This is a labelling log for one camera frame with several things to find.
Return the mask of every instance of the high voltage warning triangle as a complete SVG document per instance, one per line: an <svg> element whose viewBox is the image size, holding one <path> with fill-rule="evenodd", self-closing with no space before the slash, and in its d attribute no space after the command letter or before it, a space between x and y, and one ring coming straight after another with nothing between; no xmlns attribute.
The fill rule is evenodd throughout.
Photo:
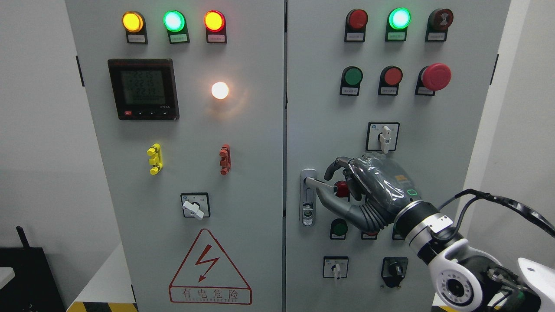
<svg viewBox="0 0 555 312"><path fill-rule="evenodd" d="M196 236L168 290L174 303L253 302L249 283L208 229Z"/></svg>

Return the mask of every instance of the red indicator light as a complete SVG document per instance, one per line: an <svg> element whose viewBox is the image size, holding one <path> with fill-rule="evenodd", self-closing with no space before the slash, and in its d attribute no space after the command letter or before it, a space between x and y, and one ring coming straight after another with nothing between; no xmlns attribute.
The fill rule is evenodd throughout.
<svg viewBox="0 0 555 312"><path fill-rule="evenodd" d="M387 70L384 75L384 81L388 85L396 85L403 79L403 72L397 67L392 67Z"/></svg>
<svg viewBox="0 0 555 312"><path fill-rule="evenodd" d="M443 63L428 66L422 73L422 84L429 90L438 91L451 81L451 69Z"/></svg>
<svg viewBox="0 0 555 312"><path fill-rule="evenodd" d="M347 15L347 24L354 30L363 29L368 23L368 14L361 9L354 9Z"/></svg>
<svg viewBox="0 0 555 312"><path fill-rule="evenodd" d="M225 17L219 11L210 10L204 15L204 26L211 32L219 32L225 27Z"/></svg>

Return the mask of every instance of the white switch handle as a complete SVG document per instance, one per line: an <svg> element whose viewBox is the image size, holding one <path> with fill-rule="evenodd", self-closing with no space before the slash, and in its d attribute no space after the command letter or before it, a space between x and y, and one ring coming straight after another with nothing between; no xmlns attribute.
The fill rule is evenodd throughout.
<svg viewBox="0 0 555 312"><path fill-rule="evenodd" d="M334 264L334 266L331 267L331 270L334 272L334 277L335 279L340 279L341 278L341 267L338 264Z"/></svg>
<svg viewBox="0 0 555 312"><path fill-rule="evenodd" d="M391 143L391 129L384 125L382 133L380 133L380 146L384 154L389 152L389 146Z"/></svg>
<svg viewBox="0 0 555 312"><path fill-rule="evenodd" d="M200 206L187 201L183 203L183 213L185 215L191 215L199 220L202 220L204 217L204 213L200 210Z"/></svg>

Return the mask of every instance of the gray metal panel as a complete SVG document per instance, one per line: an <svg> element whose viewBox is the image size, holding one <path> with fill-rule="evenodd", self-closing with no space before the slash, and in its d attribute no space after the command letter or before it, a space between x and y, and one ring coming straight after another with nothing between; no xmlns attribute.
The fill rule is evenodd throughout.
<svg viewBox="0 0 555 312"><path fill-rule="evenodd" d="M412 13L406 42L384 42L389 12ZM429 311L433 290L425 264L392 227L378 240L361 240L349 228L346 240L330 240L336 217L317 203L315 224L300 224L299 175L316 168L319 178L338 156L358 157L365 149L367 123L400 122L399 161L422 197L436 205L463 187L509 0L496 1L298 1L289 0L287 39L287 311ZM345 17L366 10L365 43L344 43ZM425 42L428 15L449 8L455 18L447 42ZM434 97L415 96L420 70L432 63L450 66L450 85ZM397 97L378 96L382 69L403 71ZM341 72L362 69L358 97L339 95ZM335 175L333 183L342 177ZM446 209L452 215L455 205ZM349 277L336 286L322 278L324 256L349 256ZM400 289L380 288L382 259L407 256Z"/></svg>
<svg viewBox="0 0 555 312"><path fill-rule="evenodd" d="M284 3L80 0L67 7L139 309L281 310ZM185 15L190 43L169 44L162 16L170 9ZM227 44L205 41L210 9L225 14ZM126 11L144 16L148 45L126 42ZM111 58L172 58L180 119L118 120ZM210 94L220 80L230 87L222 102ZM164 158L156 176L146 154L153 143ZM231 146L227 176L219 167L224 143ZM211 217L183 218L182 192L208 192ZM168 285L201 228L251 286L252 305L170 302Z"/></svg>

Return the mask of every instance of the green push button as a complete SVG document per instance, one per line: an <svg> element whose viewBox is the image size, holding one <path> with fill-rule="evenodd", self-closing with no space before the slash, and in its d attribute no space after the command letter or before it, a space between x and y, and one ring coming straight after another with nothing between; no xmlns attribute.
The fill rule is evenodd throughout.
<svg viewBox="0 0 555 312"><path fill-rule="evenodd" d="M357 85L362 81L362 71L356 67L349 69L345 73L345 82L350 85Z"/></svg>
<svg viewBox="0 0 555 312"><path fill-rule="evenodd" d="M338 223L334 226L333 233L337 236L343 236L347 234L347 224L345 223Z"/></svg>

